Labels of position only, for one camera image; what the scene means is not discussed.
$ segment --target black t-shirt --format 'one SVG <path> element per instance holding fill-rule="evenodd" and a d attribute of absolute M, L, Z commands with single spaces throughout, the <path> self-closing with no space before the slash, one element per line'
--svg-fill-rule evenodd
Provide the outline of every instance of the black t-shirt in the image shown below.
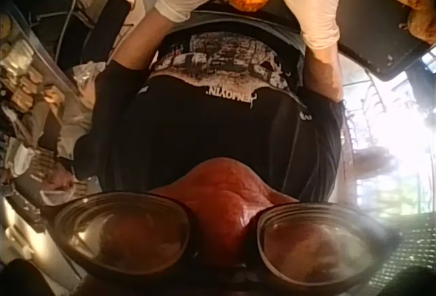
<path fill-rule="evenodd" d="M 78 178 L 104 190 L 168 185 L 211 158 L 233 158 L 302 201 L 331 193 L 343 105 L 298 87 L 301 54 L 255 27 L 202 25 L 169 35 L 150 72 L 112 62 L 96 83 Z"/>

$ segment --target man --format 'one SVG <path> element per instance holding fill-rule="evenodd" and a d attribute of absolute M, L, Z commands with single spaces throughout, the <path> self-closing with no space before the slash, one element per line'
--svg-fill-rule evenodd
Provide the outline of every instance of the man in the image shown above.
<path fill-rule="evenodd" d="M 186 28 L 206 1 L 157 0 L 99 75 L 92 128 L 61 162 L 79 179 L 98 176 L 105 191 L 186 204 L 199 218 L 202 258 L 232 266 L 256 213 L 332 192 L 339 0 L 285 0 L 306 44 L 303 86 L 298 36 L 229 18 Z"/>

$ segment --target wire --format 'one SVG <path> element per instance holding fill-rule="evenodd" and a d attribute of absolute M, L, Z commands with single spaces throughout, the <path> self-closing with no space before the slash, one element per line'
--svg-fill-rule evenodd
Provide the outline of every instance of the wire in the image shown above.
<path fill-rule="evenodd" d="M 77 3 L 77 0 L 72 1 L 71 8 L 69 9 L 69 12 L 67 14 L 67 18 L 65 19 L 65 23 L 63 24 L 62 32 L 61 32 L 61 35 L 59 37 L 59 41 L 58 41 L 57 47 L 56 47 L 56 53 L 54 54 L 54 61 L 56 63 L 59 59 L 59 53 L 61 52 L 63 37 L 65 35 L 65 31 L 67 30 L 68 22 L 71 18 L 71 15 L 73 14 L 74 8 L 76 7 L 76 3 Z"/>

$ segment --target black tray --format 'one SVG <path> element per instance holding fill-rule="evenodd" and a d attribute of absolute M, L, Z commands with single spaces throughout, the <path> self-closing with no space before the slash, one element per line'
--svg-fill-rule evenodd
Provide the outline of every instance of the black tray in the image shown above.
<path fill-rule="evenodd" d="M 283 0 L 269 0 L 256 13 L 238 11 L 224 0 L 212 0 L 196 11 L 243 16 L 300 31 Z M 339 50 L 380 80 L 393 79 L 431 47 L 400 28 L 409 13 L 408 7 L 395 0 L 341 0 L 337 14 Z"/>

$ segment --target nose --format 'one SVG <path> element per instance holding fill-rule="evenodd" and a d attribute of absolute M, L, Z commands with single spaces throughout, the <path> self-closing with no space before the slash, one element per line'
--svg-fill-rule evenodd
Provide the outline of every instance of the nose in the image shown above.
<path fill-rule="evenodd" d="M 259 211 L 297 201 L 272 190 L 248 166 L 228 158 L 203 162 L 153 194 L 188 206 L 200 227 L 199 260 L 226 267 L 243 263 L 247 228 Z"/>

